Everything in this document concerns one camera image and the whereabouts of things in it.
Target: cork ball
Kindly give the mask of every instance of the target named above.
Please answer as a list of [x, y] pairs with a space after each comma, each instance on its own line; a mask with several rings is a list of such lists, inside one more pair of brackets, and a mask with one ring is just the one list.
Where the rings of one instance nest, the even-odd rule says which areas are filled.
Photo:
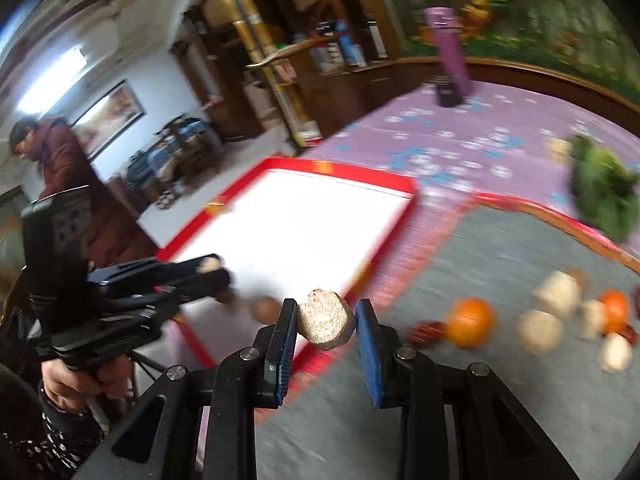
[[271, 296], [258, 298], [251, 306], [251, 317], [263, 325], [277, 322], [282, 304]]
[[520, 318], [518, 332], [527, 352], [545, 355], [560, 344], [563, 328], [556, 316], [541, 310], [529, 310]]
[[623, 372], [631, 363], [631, 344], [620, 334], [609, 334], [602, 345], [600, 366], [606, 372]]

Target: orange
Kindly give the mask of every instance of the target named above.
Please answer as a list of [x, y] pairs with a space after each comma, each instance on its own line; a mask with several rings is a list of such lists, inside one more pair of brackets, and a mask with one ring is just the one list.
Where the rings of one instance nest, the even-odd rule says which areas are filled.
[[609, 288], [600, 294], [598, 300], [604, 305], [605, 322], [602, 333], [607, 335], [622, 330], [629, 317], [629, 304], [626, 295], [619, 290]]
[[494, 308], [490, 303], [480, 298], [460, 298], [447, 318], [446, 337], [460, 348], [480, 346], [494, 324]]

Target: wooden handrail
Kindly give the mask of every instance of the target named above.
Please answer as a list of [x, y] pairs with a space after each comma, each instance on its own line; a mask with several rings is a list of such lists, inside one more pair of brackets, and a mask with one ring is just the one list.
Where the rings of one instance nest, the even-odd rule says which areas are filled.
[[320, 43], [326, 43], [327, 41], [335, 40], [340, 38], [345, 34], [344, 31], [334, 32], [330, 36], [314, 36], [312, 38], [308, 38], [306, 40], [300, 41], [299, 43], [294, 43], [292, 45], [287, 45], [282, 47], [280, 50], [276, 50], [276, 52], [272, 52], [267, 57], [265, 57], [262, 61], [258, 63], [251, 63], [251, 65], [247, 65], [247, 68], [262, 68], [263, 66], [267, 66], [274, 61], [279, 61], [281, 59], [285, 59], [287, 57], [293, 56], [294, 54], [298, 54], [300, 52], [304, 52], [305, 50], [309, 50], [310, 48], [315, 47]]

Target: person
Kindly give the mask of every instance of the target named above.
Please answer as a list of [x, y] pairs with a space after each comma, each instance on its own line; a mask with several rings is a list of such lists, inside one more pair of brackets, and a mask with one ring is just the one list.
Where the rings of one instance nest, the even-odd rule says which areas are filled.
[[40, 198], [89, 186], [92, 221], [84, 241], [87, 257], [95, 267], [130, 262], [156, 253], [158, 246], [100, 181], [63, 118], [39, 121], [34, 116], [26, 116], [15, 124], [9, 141], [14, 155], [40, 164], [45, 182]]
[[88, 396], [122, 399], [132, 363], [121, 356], [103, 365], [95, 378], [71, 371], [61, 360], [42, 364], [38, 396], [42, 406], [41, 440], [0, 434], [0, 478], [68, 480], [102, 441], [104, 434], [87, 406]]

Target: framed painting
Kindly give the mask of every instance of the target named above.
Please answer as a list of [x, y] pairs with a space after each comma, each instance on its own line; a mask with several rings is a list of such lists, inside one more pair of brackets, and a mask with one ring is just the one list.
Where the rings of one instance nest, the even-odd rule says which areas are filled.
[[73, 129], [92, 160], [144, 114], [131, 86], [121, 81], [82, 114]]

